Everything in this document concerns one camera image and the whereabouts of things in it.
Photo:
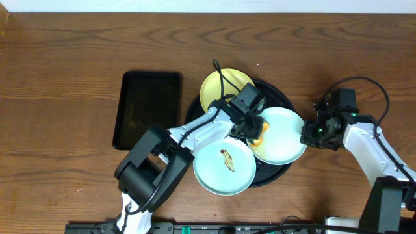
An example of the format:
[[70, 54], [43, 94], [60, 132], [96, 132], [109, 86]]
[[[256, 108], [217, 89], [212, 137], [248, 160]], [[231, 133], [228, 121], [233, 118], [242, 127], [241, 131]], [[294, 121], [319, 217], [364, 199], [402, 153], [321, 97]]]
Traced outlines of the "black round tray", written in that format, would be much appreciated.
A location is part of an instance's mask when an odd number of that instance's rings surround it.
[[[278, 88], [273, 86], [272, 84], [260, 80], [254, 79], [254, 85], [262, 91], [265, 95], [266, 99], [266, 107], [283, 107], [289, 109], [291, 111], [296, 111], [293, 104], [289, 101], [287, 96], [280, 91]], [[200, 104], [200, 96], [197, 96], [192, 104], [190, 105], [186, 117], [185, 123], [189, 123], [196, 118], [202, 116], [204, 114], [204, 110], [202, 105]], [[267, 164], [258, 158], [255, 158], [256, 161], [256, 173], [255, 177], [249, 186], [250, 188], [261, 187], [267, 185], [279, 177], [281, 177], [292, 165], [292, 163], [284, 164], [284, 165], [272, 165]]]

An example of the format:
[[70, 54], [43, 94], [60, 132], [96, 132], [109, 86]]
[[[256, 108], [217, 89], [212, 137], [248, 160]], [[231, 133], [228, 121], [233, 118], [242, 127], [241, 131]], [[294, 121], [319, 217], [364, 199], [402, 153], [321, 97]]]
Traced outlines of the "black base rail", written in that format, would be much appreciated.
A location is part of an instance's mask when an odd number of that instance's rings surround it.
[[[115, 234], [121, 231], [115, 222], [99, 224], [66, 224], [65, 234]], [[284, 224], [282, 226], [266, 225], [191, 225], [157, 222], [147, 231], [150, 234], [251, 234], [251, 233], [366, 233], [355, 227], [324, 226], [318, 224]]]

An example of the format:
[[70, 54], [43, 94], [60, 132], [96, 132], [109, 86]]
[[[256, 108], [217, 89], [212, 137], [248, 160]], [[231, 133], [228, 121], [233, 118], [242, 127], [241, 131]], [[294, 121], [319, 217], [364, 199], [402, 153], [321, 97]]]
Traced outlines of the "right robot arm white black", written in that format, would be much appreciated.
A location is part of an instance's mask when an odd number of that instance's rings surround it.
[[372, 116], [342, 113], [328, 120], [307, 120], [300, 142], [321, 149], [348, 150], [372, 187], [360, 218], [328, 217], [327, 226], [378, 233], [414, 233], [415, 219], [401, 210], [415, 211], [415, 171], [397, 155]]

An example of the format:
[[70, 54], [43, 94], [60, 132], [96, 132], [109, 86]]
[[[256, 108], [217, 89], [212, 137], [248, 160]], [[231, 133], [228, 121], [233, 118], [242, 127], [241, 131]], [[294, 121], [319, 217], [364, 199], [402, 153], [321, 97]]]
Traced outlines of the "yellow sponge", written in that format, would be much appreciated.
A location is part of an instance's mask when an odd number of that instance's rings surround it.
[[259, 138], [258, 139], [251, 139], [251, 140], [249, 140], [248, 141], [249, 146], [250, 147], [258, 147], [258, 146], [260, 146], [262, 144], [262, 142], [263, 142], [263, 135], [264, 135], [264, 133], [267, 131], [267, 129], [269, 127], [270, 127], [270, 124], [265, 120], [263, 122], [262, 130], [261, 130], [261, 134], [260, 134]]

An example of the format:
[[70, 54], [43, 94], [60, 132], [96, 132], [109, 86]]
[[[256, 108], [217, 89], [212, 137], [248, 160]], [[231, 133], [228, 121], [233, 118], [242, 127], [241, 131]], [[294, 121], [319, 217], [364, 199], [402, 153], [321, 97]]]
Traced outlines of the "light green plate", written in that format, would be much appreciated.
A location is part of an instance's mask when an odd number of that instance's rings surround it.
[[249, 146], [252, 153], [259, 160], [272, 165], [284, 165], [297, 160], [307, 148], [300, 142], [303, 119], [283, 107], [266, 108], [260, 116], [270, 127], [264, 133], [260, 146]]
[[221, 196], [232, 196], [252, 184], [256, 161], [245, 143], [227, 137], [197, 152], [193, 169], [196, 179], [206, 190]]

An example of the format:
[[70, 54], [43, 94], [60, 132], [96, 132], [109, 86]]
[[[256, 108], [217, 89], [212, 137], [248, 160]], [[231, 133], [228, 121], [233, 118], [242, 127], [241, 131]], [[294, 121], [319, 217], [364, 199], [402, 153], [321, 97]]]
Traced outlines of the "black rectangular tray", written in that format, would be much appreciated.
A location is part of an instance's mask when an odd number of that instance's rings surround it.
[[152, 126], [176, 127], [181, 74], [174, 71], [131, 70], [124, 73], [112, 145], [131, 150]]

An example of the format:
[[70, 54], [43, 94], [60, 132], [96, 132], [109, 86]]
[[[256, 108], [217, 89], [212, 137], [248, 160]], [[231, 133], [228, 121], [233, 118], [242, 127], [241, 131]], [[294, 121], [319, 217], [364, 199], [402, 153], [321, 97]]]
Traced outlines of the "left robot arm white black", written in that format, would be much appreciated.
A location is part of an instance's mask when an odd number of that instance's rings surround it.
[[151, 216], [173, 193], [190, 166], [198, 181], [214, 194], [231, 196], [246, 190], [255, 177], [255, 159], [244, 138], [260, 136], [263, 102], [233, 97], [215, 100], [209, 110], [181, 127], [148, 129], [114, 176], [123, 209], [119, 233], [146, 233]]

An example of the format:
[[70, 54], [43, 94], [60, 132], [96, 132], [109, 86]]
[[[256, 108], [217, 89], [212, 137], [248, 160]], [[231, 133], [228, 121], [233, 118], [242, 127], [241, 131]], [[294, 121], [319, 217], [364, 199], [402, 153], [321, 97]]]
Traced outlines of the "yellow plate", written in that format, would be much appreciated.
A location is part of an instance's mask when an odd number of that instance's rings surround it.
[[[240, 70], [223, 68], [222, 74], [239, 90], [242, 90], [246, 83], [254, 85], [254, 82], [249, 78], [249, 76]], [[220, 91], [220, 76], [217, 71], [214, 71], [207, 76], [200, 88], [200, 103], [204, 112], [208, 111], [209, 105], [212, 101], [220, 98]]]

